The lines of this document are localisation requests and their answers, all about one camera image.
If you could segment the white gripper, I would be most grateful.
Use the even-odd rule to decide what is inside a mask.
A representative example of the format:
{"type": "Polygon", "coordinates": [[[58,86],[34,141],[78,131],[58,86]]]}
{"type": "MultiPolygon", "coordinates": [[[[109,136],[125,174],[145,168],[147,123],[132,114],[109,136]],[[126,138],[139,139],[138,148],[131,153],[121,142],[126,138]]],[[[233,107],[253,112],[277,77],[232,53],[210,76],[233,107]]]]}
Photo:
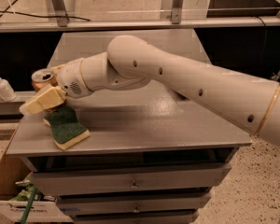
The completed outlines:
{"type": "Polygon", "coordinates": [[[92,91],[85,85],[81,74],[82,62],[83,58],[80,58],[51,67],[54,72],[51,85],[44,86],[33,97],[26,100],[20,106],[20,112],[23,115],[37,114],[62,105],[66,100],[66,94],[72,98],[91,95],[92,91]]]}

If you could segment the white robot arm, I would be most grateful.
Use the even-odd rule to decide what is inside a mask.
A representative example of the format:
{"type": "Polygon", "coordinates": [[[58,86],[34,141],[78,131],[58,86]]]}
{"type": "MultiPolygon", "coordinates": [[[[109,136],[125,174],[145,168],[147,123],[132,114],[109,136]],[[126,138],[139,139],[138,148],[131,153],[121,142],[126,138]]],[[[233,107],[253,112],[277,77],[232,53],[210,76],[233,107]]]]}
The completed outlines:
{"type": "Polygon", "coordinates": [[[202,63],[119,35],[105,52],[50,68],[45,85],[20,107],[36,114],[99,90],[130,90],[156,80],[252,136],[280,147],[280,83],[202,63]]]}

